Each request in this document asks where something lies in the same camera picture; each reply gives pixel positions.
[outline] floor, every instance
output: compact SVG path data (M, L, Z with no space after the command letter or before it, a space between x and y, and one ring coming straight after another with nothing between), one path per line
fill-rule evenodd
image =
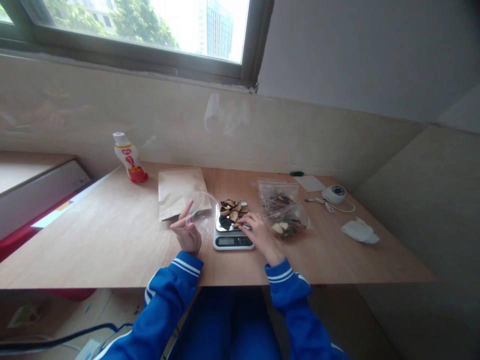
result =
M265 286L262 290L283 358L288 359L290 347L284 319L272 308L269 287ZM313 311L326 326L331 341L352 360L399 360L355 286L313 286L312 293L309 302ZM0 339L38 334L59 338L97 324L114 323L120 326L133 323L143 308L143 302L144 290L141 288L98 289L82 302L64 300L38 290L0 290ZM40 320L24 328L7 328L15 311L27 304L44 307ZM179 322L180 328L186 315ZM175 342L176 333L170 339L165 355ZM82 348L89 339L102 343L111 335L111 330L102 329L72 340L70 344ZM38 353L4 356L3 359L75 360L77 354L78 351L72 348L58 346Z

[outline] white tissue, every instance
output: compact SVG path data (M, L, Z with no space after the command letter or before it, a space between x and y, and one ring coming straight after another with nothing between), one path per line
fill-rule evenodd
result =
M365 243L378 243L380 238L374 234L371 226L368 226L365 221L357 217L355 221L351 220L341 227L341 230L352 239Z

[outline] blue pants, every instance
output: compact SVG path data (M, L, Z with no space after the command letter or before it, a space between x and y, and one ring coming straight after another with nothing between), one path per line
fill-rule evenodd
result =
M200 290L168 360L281 360L259 287Z

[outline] digital scale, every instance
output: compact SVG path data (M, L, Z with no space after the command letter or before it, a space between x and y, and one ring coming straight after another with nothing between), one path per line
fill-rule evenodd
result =
M213 232L213 247L216 250L251 250L255 247L254 243L245 234L232 226L225 229L220 225L220 218L216 219L215 230Z

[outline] glass pane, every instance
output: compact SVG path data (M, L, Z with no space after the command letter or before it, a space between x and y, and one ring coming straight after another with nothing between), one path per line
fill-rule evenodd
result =
M10 17L7 15L7 12L5 11L2 4L0 4L0 21L3 21L4 23L10 23L10 24L13 23L12 20L10 20Z
M42 1L39 25L242 62L249 0Z

